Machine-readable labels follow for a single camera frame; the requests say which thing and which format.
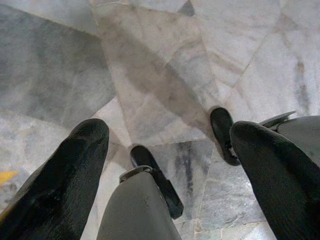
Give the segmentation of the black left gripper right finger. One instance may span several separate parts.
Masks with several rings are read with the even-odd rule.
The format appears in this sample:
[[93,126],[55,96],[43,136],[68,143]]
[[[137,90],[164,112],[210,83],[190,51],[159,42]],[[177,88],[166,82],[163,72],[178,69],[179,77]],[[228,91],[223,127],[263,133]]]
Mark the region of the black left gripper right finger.
[[238,121],[231,145],[278,240],[320,238],[320,168],[292,141],[258,123]]

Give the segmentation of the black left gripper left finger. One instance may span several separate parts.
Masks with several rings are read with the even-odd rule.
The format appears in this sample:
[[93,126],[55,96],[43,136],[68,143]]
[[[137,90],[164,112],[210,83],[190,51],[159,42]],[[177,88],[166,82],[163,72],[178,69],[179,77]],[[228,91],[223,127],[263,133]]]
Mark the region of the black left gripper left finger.
[[0,215],[3,240],[79,240],[109,146],[109,127],[82,121],[36,169]]

